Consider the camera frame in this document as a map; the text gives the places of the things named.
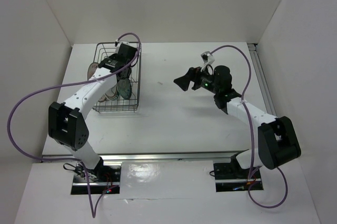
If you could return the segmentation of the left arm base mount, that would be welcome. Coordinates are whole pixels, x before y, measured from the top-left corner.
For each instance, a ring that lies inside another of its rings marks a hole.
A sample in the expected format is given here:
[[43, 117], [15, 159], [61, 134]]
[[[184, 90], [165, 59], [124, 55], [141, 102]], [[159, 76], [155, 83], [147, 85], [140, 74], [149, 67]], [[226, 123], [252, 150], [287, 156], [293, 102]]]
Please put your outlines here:
[[[105, 166], [104, 168], [109, 168], [109, 170], [101, 178], [88, 172], [91, 194], [102, 194], [104, 190], [106, 190], [106, 194], [119, 194], [121, 165]], [[88, 195], [87, 177], [82, 165], [65, 163], [63, 169], [74, 173], [71, 195]]]

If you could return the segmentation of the teal red rimmed plate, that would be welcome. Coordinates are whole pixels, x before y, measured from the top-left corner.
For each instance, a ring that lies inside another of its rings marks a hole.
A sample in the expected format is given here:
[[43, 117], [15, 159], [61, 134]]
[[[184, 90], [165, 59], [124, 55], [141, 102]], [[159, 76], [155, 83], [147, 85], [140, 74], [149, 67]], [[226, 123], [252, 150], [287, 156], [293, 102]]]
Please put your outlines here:
[[98, 102], [104, 101], [115, 101], [119, 98], [120, 93], [118, 91], [117, 86], [115, 85], [111, 89], [107, 90], [104, 95], [98, 100]]

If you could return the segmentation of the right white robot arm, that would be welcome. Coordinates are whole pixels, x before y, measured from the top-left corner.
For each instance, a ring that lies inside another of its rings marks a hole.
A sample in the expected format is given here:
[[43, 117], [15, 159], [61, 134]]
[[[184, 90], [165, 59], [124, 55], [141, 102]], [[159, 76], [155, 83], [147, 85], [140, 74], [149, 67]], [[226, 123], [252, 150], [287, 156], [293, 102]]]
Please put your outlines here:
[[292, 121], [276, 117], [253, 106], [232, 87], [230, 69], [217, 66], [210, 74], [201, 67], [191, 67], [188, 72], [173, 81], [183, 91], [204, 88], [214, 94], [218, 109], [247, 124], [254, 137], [251, 149], [231, 157], [230, 172], [243, 177], [250, 167], [266, 167], [273, 170], [301, 156], [302, 151]]

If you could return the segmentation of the blue patterned plate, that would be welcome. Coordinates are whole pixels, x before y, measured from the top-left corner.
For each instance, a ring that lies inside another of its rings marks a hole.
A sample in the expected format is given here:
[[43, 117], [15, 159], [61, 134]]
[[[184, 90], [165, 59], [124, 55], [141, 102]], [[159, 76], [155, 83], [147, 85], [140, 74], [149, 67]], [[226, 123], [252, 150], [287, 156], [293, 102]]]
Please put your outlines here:
[[120, 96], [125, 99], [129, 100], [132, 95], [132, 85], [130, 79], [121, 79], [117, 83], [117, 88]]

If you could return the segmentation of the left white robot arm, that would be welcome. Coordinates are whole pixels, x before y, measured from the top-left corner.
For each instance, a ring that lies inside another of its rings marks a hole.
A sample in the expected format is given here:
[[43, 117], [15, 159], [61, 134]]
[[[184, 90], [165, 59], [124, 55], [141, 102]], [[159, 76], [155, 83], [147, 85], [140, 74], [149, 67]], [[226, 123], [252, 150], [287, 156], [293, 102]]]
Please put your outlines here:
[[85, 175], [99, 181], [104, 175], [102, 158], [88, 142], [86, 118], [98, 100], [117, 84], [117, 74], [129, 68], [139, 49], [119, 44], [116, 53], [102, 60], [88, 82], [62, 103], [53, 102], [48, 108], [48, 135], [63, 145], [86, 166]]

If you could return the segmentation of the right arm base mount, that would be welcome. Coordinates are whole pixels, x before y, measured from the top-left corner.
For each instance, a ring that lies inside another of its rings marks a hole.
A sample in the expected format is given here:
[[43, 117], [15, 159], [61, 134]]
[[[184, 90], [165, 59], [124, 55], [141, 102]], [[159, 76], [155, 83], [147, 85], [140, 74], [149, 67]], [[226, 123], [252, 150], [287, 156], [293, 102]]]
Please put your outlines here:
[[215, 179], [216, 192], [239, 192], [252, 190], [263, 190], [263, 183], [259, 171], [248, 179], [249, 169], [242, 169], [236, 160], [236, 153], [227, 162], [213, 163], [213, 170], [209, 175]]

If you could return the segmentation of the orange sunburst plate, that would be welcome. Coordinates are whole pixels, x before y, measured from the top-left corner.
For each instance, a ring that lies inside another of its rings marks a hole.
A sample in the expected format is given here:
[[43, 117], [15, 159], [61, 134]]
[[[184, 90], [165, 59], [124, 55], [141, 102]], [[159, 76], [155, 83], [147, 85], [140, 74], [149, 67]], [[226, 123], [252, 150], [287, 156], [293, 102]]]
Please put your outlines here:
[[88, 70], [87, 70], [87, 80], [93, 80], [93, 79], [97, 79], [100, 77], [100, 75], [98, 73], [96, 73], [96, 70], [98, 69], [98, 63], [97, 62], [93, 62], [89, 65]]

